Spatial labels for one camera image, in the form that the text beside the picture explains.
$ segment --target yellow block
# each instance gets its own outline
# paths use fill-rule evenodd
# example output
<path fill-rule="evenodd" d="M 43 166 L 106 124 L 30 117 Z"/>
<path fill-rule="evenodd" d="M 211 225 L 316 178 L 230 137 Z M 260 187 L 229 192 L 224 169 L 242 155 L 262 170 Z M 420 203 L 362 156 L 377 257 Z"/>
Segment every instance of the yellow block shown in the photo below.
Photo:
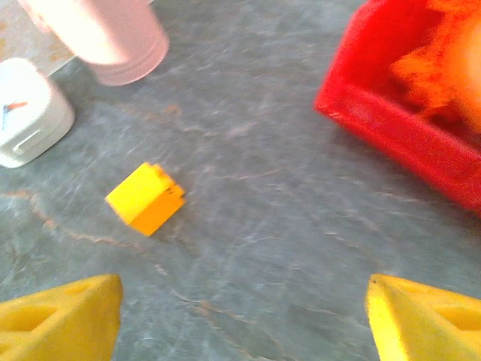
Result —
<path fill-rule="evenodd" d="M 366 309 L 381 361 L 481 360 L 481 300 L 373 275 Z"/>
<path fill-rule="evenodd" d="M 149 236 L 183 206 L 183 195 L 160 166 L 144 163 L 105 200 L 126 224 Z"/>
<path fill-rule="evenodd" d="M 0 361 L 110 360 L 122 297 L 105 275 L 0 303 Z"/>

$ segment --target white container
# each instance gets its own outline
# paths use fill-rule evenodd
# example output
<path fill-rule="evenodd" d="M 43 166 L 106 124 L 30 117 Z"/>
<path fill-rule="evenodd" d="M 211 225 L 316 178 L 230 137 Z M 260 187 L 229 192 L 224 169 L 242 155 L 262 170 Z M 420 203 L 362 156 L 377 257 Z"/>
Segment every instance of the white container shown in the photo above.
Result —
<path fill-rule="evenodd" d="M 3 121 L 4 105 L 12 104 L 24 105 L 8 111 Z M 0 165 L 17 168 L 31 162 L 73 123 L 72 107 L 33 64 L 20 58 L 0 63 Z"/>

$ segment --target gray floor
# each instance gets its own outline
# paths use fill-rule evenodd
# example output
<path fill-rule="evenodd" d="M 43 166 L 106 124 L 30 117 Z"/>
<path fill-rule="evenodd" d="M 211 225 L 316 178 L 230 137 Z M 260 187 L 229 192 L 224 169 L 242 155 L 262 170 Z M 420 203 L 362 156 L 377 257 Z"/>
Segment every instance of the gray floor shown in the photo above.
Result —
<path fill-rule="evenodd" d="M 0 170 L 0 300 L 118 272 L 115 360 L 377 360 L 375 272 L 481 298 L 480 222 L 311 110 L 361 0 L 159 2 L 139 83 L 55 74 L 72 131 Z M 152 238 L 104 197 L 157 162 L 187 205 Z"/>

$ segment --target red plastic bin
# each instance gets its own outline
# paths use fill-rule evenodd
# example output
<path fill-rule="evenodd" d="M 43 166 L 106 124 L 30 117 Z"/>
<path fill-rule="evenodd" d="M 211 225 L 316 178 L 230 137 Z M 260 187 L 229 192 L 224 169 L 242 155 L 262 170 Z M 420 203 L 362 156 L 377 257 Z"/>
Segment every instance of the red plastic bin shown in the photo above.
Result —
<path fill-rule="evenodd" d="M 389 66 L 426 44 L 442 14 L 427 0 L 370 0 L 351 19 L 315 108 L 481 215 L 481 151 L 415 115 Z"/>

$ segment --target pink cup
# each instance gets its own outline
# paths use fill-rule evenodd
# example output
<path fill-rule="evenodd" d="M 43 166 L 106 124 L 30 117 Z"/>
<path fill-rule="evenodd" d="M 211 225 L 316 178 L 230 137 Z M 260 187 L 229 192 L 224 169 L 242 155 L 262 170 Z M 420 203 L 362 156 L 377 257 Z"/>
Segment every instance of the pink cup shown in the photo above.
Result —
<path fill-rule="evenodd" d="M 168 52 L 147 0 L 19 0 L 42 28 L 62 42 L 108 86 L 149 74 Z"/>

